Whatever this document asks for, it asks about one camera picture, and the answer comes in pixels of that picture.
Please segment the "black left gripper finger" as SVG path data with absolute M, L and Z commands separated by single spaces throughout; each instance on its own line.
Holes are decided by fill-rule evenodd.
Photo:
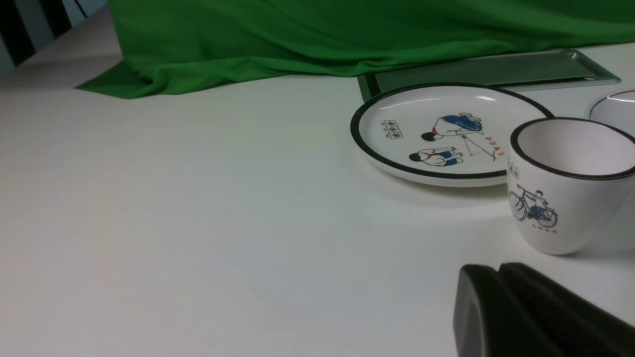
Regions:
M 519 262 L 462 266 L 453 311 L 459 357 L 632 357 L 635 330 Z

